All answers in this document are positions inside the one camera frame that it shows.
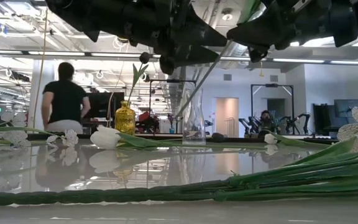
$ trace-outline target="glass vase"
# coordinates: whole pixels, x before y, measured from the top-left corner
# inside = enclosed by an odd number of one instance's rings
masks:
[[[116,111],[115,129],[134,135],[135,134],[135,111],[130,109],[130,101],[121,101],[121,108]]]
[[[194,89],[185,90],[185,101],[193,92]],[[202,96],[203,90],[199,89],[183,111],[183,144],[206,144]]]

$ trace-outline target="black t-shirt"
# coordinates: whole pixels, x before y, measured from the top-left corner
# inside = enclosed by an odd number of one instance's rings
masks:
[[[45,92],[53,93],[49,123],[65,119],[81,121],[81,104],[86,97],[82,87],[71,81],[55,81],[45,86]]]

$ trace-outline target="yellow vase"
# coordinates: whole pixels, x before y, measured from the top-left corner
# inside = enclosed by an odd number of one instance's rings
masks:
[[[130,109],[131,103],[128,101],[121,102],[121,108],[116,111],[115,129],[118,131],[134,135],[135,134],[135,111]]]

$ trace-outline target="woman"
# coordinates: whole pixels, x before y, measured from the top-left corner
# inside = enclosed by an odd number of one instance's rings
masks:
[[[42,120],[47,131],[63,132],[72,129],[82,134],[81,118],[91,109],[90,101],[82,87],[72,82],[74,67],[63,62],[58,68],[59,81],[45,86],[42,100]]]

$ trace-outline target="reflective table surface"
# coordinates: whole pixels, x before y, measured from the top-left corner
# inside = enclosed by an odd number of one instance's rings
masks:
[[[0,151],[0,192],[121,189],[224,180],[284,166],[316,152],[265,149],[158,148],[104,151],[46,144]],[[358,198],[269,202],[144,202],[0,207],[0,223],[358,223]]]

